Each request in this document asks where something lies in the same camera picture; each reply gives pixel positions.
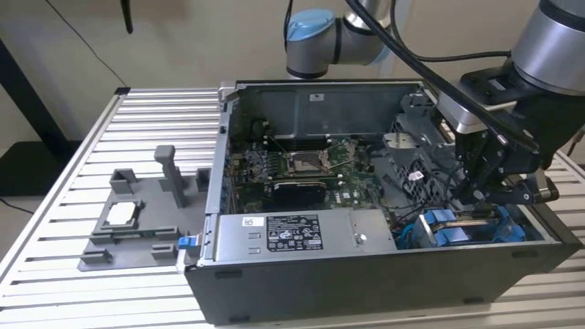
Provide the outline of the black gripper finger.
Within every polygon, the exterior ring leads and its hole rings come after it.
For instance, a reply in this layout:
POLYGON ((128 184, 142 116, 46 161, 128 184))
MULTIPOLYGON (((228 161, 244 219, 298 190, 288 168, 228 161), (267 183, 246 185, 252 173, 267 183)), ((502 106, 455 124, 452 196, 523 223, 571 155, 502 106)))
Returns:
POLYGON ((476 191, 484 194, 483 189, 494 172, 494 161, 488 159, 492 144, 488 132, 456 135, 456 157, 464 170, 464 178, 456 188, 456 198, 463 204, 475 204, 479 201, 476 191))
POLYGON ((559 189, 552 179, 546 175, 519 175, 504 180, 503 189, 498 192, 499 204, 534 205, 544 204, 559 199, 559 189))

